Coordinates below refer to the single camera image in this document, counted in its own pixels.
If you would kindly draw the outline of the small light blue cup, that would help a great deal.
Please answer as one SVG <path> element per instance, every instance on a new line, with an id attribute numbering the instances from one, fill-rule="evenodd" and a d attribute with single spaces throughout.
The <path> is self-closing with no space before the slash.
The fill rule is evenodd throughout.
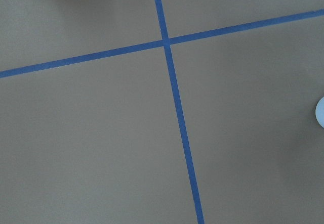
<path id="1" fill-rule="evenodd" d="M 316 104 L 315 117 L 318 124 L 324 128 L 324 97 L 322 97 Z"/>

